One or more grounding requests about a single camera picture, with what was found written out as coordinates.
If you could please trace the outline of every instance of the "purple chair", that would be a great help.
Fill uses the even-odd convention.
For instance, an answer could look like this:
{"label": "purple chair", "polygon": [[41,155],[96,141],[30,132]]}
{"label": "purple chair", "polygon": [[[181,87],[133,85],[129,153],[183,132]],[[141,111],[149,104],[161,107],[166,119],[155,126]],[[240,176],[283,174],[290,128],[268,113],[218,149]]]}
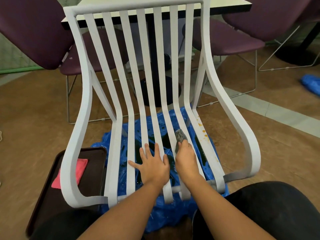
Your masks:
{"label": "purple chair", "polygon": [[[81,67],[72,33],[62,27],[64,17],[63,8],[57,0],[0,0],[0,33],[39,66],[48,70],[60,66],[60,72],[66,75],[67,121],[74,124],[70,122],[69,96],[77,76],[81,74]],[[116,65],[107,33],[99,29],[99,34],[109,68],[114,69]],[[116,29],[116,36],[122,63],[126,64],[129,58],[123,32]],[[94,71],[102,71],[89,32],[83,34],[83,39]],[[75,76],[70,89],[69,76]]]}
{"label": "purple chair", "polygon": [[[182,34],[184,36],[185,26],[182,28]],[[215,19],[210,20],[210,43],[211,53],[213,56],[238,55],[245,52],[255,51],[255,63],[248,61],[255,68],[254,89],[248,92],[238,93],[230,98],[253,92],[257,86],[257,50],[263,48],[265,43],[259,39],[250,37],[245,33],[237,32],[228,24],[222,23]],[[192,46],[198,51],[201,51],[201,24],[199,19],[195,19],[193,22]],[[201,106],[197,105],[197,108],[217,102],[218,101],[210,102]]]}
{"label": "purple chair", "polygon": [[[320,7],[319,0],[247,0],[252,3],[250,12],[223,15],[227,24],[241,30],[251,37],[264,42],[275,40],[289,30],[300,18],[299,23],[309,20]],[[298,30],[283,42],[280,47]],[[278,51],[278,49],[260,66],[262,66]]]}

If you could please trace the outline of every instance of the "red cloth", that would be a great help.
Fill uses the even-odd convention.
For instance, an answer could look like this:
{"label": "red cloth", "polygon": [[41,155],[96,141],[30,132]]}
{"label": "red cloth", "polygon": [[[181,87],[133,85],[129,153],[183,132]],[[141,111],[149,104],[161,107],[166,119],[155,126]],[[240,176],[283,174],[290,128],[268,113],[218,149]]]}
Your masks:
{"label": "red cloth", "polygon": [[[79,185],[80,179],[82,177],[83,172],[86,169],[86,166],[88,164],[88,159],[81,159],[78,158],[77,161],[77,166],[75,167],[75,179],[77,180],[77,185]],[[54,189],[61,189],[61,185],[60,185],[60,170],[59,169],[59,173],[57,175],[57,177],[54,179],[54,181],[52,182],[51,187]]]}

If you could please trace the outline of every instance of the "table leg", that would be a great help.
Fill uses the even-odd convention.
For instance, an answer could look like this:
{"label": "table leg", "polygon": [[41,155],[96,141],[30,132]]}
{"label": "table leg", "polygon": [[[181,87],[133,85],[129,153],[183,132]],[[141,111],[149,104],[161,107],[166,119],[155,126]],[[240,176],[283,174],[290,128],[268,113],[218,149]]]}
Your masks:
{"label": "table leg", "polygon": [[[156,32],[155,32],[155,22],[153,18],[150,18],[147,20],[147,28],[148,28],[149,47],[150,47],[150,61],[151,61],[151,70],[152,70],[154,101],[155,101],[156,107],[161,107]],[[166,81],[167,104],[169,105],[173,103],[172,78],[169,76],[166,76],[165,81]],[[146,79],[141,80],[140,83],[142,88],[144,104],[146,106],[149,106]],[[181,86],[179,85],[179,96],[180,94],[181,94]]]}
{"label": "table leg", "polygon": [[[283,60],[287,63],[297,65],[297,66],[309,66],[313,64],[314,60],[317,57],[317,54],[307,51],[307,48],[313,42],[313,40],[318,36],[319,33],[320,33],[320,22],[318,22],[314,26],[314,28],[310,31],[308,36],[304,39],[304,41],[298,47],[284,46],[275,53],[275,56],[278,57],[280,60]],[[318,58],[317,61],[314,63],[314,66],[318,65],[319,62],[320,62],[320,59]]]}

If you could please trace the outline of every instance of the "brown tray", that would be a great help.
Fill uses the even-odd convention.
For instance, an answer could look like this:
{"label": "brown tray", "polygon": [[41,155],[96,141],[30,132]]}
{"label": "brown tray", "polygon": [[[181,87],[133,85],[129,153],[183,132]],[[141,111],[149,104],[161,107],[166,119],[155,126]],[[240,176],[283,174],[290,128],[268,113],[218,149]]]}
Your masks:
{"label": "brown tray", "polygon": [[[60,189],[51,188],[51,184],[57,177],[64,151],[60,152],[51,167],[47,180],[41,191],[37,204],[33,210],[26,235],[30,237],[34,230],[56,214],[71,210],[62,196]],[[104,178],[106,177],[105,161],[107,150],[104,147],[82,148],[78,158],[88,159],[87,167],[81,177],[78,185],[80,192],[84,196],[103,195]],[[99,210],[98,205],[83,207],[82,209]]]}

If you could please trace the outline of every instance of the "white slatted chair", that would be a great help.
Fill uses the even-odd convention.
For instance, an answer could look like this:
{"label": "white slatted chair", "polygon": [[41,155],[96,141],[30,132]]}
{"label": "white slatted chair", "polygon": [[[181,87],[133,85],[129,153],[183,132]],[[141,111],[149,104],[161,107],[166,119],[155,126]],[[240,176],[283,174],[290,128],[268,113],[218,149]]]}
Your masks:
{"label": "white slatted chair", "polygon": [[[126,195],[117,196],[118,191],[118,174],[119,174],[119,160],[121,149],[121,136],[128,136],[128,160],[135,161],[135,146],[134,146],[134,110],[129,93],[129,88],[126,81],[126,74],[122,66],[121,57],[119,53],[118,43],[114,32],[114,26],[112,23],[110,12],[120,12],[120,18],[122,28],[125,36],[126,46],[128,50],[130,66],[133,76],[133,82],[136,89],[136,95],[138,100],[140,119],[141,119],[141,139],[142,145],[148,143],[148,130],[146,122],[146,113],[143,103],[142,90],[140,86],[140,79],[138,74],[138,67],[136,56],[134,52],[133,40],[131,35],[131,29],[129,24],[130,15],[137,15],[138,26],[140,32],[140,40],[143,54],[144,69],[147,81],[147,91],[149,96],[149,104],[152,118],[152,126],[154,130],[155,142],[159,144],[160,155],[163,157],[164,149],[161,140],[161,134],[157,119],[157,112],[155,108],[152,73],[150,65],[150,53],[147,36],[147,26],[145,9],[153,8],[154,12],[154,24],[156,34],[156,47],[157,58],[159,67],[160,78],[160,92],[163,116],[166,123],[166,128],[169,135],[170,145],[172,148],[173,156],[175,158],[176,138],[171,123],[171,119],[168,113],[168,107],[166,103],[166,83],[165,83],[165,65],[164,65],[164,47],[163,47],[163,34],[162,34],[162,9],[170,10],[170,28],[171,28],[171,55],[172,55],[172,89],[173,89],[173,105],[178,123],[182,131],[186,134],[189,141],[191,141],[190,135],[187,130],[185,121],[183,120],[178,103],[178,10],[186,5],[186,40],[185,40],[185,70],[184,70],[184,105],[189,117],[187,124],[191,124],[195,130],[198,140],[202,146],[204,154],[208,160],[210,168],[214,174],[215,180],[210,180],[210,183],[220,193],[225,191],[225,183],[252,177],[258,172],[260,167],[260,150],[256,137],[253,131],[241,116],[235,105],[232,103],[225,90],[223,89],[217,74],[214,69],[214,64],[211,55],[210,37],[209,37],[209,18],[210,18],[210,0],[145,0],[141,3],[135,3],[134,0],[129,3],[118,4],[106,4],[100,6],[74,6],[65,7],[64,11],[68,19],[71,31],[74,36],[75,43],[78,48],[79,58],[82,70],[82,101],[79,111],[79,115],[74,126],[70,141],[66,148],[66,152],[63,157],[61,165],[61,190],[66,202],[72,207],[83,207],[96,204],[109,204],[109,207],[116,205],[120,200],[126,196],[132,194],[135,191],[135,169],[130,165],[127,165],[127,186]],[[196,81],[195,95],[190,106],[190,68],[191,68],[191,50],[192,50],[192,28],[193,28],[193,13],[194,6],[201,5],[201,35],[202,35],[202,47],[201,58],[199,64],[199,71]],[[112,53],[116,63],[117,71],[123,94],[125,97],[125,103],[128,109],[129,122],[128,122],[128,134],[122,133],[122,109],[119,103],[118,95],[112,81],[109,66],[102,48],[101,40],[98,35],[97,26],[94,21],[93,13],[102,13],[103,20],[106,26],[106,32],[109,37],[109,41],[112,47]],[[83,14],[86,23],[91,34],[94,47],[97,51],[99,61],[102,66],[103,74],[108,85],[112,101],[115,106],[115,114],[112,111],[110,104],[101,88],[101,85],[95,75],[94,70],[90,64],[87,56],[86,48],[82,40],[82,35],[76,20],[76,16]],[[210,84],[214,93],[220,101],[226,114],[232,121],[233,125],[240,134],[242,141],[246,149],[246,166],[241,171],[226,174],[224,173],[222,166],[218,161],[218,157],[210,143],[205,128],[202,125],[200,117],[197,113],[196,106],[199,100],[201,87],[204,80],[205,72],[207,73]],[[106,182],[104,189],[104,196],[83,196],[77,186],[75,178],[75,170],[77,158],[81,149],[81,145],[85,136],[85,132],[88,125],[88,119],[91,110],[92,103],[92,87],[98,94],[104,108],[110,115],[112,120],[111,141],[107,164]],[[200,162],[197,158],[198,168],[200,174],[204,177]],[[171,187],[170,181],[163,187],[163,195],[165,202],[173,202],[173,193],[179,192],[182,200],[190,199],[190,192],[186,186],[180,181],[181,186]]]}

